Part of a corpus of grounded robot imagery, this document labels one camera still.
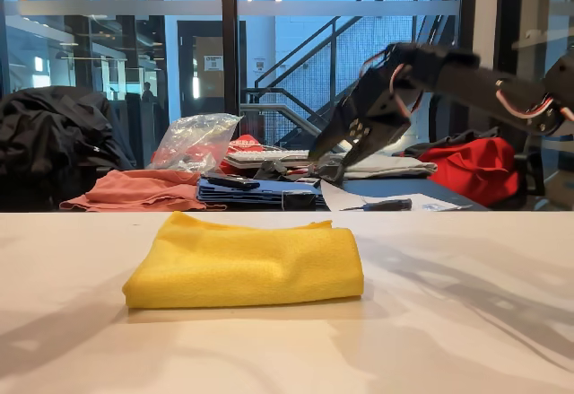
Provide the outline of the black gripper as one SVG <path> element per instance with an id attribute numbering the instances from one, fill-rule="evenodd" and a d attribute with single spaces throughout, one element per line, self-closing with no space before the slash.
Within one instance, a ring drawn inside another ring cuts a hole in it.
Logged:
<path id="1" fill-rule="evenodd" d="M 371 68 L 337 104 L 333 115 L 309 149 L 309 159 L 319 160 L 343 140 L 352 149 L 336 167 L 334 182 L 347 178 L 374 177 L 395 171 L 398 159 L 380 151 L 397 143 L 411 125 L 411 113 L 400 106 L 391 91 L 393 71 Z"/>

